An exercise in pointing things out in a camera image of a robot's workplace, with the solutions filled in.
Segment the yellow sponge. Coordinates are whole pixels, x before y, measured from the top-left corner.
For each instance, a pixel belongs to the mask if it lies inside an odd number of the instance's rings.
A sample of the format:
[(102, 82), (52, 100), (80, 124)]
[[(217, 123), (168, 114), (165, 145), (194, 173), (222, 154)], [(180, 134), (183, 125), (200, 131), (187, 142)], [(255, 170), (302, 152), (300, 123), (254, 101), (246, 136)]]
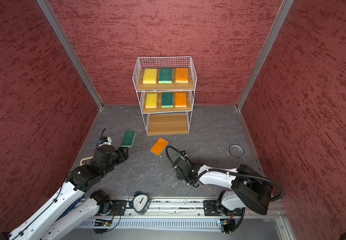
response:
[(145, 69), (142, 82), (144, 85), (153, 85), (157, 81), (158, 69)]
[(157, 93), (147, 93), (145, 98), (145, 108), (155, 109), (157, 108), (158, 94)]

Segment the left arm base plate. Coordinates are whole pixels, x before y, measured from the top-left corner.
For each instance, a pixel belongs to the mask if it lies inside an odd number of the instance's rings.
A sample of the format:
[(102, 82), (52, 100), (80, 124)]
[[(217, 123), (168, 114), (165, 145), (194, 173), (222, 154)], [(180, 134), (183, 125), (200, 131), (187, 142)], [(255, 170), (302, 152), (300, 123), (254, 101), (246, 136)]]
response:
[(111, 206), (107, 215), (112, 216), (114, 213), (116, 213), (117, 215), (124, 216), (127, 204), (127, 200), (111, 200)]

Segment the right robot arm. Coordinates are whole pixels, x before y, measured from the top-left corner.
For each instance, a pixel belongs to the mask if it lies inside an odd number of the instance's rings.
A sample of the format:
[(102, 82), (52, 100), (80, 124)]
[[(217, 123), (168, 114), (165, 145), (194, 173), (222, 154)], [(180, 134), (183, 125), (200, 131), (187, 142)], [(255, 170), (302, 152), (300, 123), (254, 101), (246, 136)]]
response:
[(216, 185), (226, 188), (219, 200), (222, 210), (248, 208), (260, 215), (268, 212), (273, 185), (247, 165), (240, 165), (235, 169), (217, 169), (177, 158), (172, 166), (178, 179), (186, 181), (188, 185)]

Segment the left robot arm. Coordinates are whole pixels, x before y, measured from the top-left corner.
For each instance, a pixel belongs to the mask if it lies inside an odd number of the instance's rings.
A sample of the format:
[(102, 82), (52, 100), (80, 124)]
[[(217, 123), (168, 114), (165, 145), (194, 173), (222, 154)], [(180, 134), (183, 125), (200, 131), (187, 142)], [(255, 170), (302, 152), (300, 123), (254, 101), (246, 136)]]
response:
[(102, 190), (84, 195), (114, 167), (129, 158), (127, 147), (102, 145), (95, 149), (90, 163), (68, 173), (57, 192), (30, 218), (0, 240), (40, 240), (44, 235), (62, 238), (75, 226), (96, 214), (114, 214), (111, 197)]

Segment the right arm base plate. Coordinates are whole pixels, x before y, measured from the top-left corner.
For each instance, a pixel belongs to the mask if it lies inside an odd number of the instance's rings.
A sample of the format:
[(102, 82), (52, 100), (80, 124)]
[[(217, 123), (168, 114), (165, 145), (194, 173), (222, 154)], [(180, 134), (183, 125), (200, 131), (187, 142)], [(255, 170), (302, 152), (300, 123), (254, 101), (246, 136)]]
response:
[(237, 208), (230, 211), (221, 205), (217, 205), (216, 200), (204, 200), (204, 214), (207, 217), (231, 217), (231, 216), (242, 216), (243, 210)]

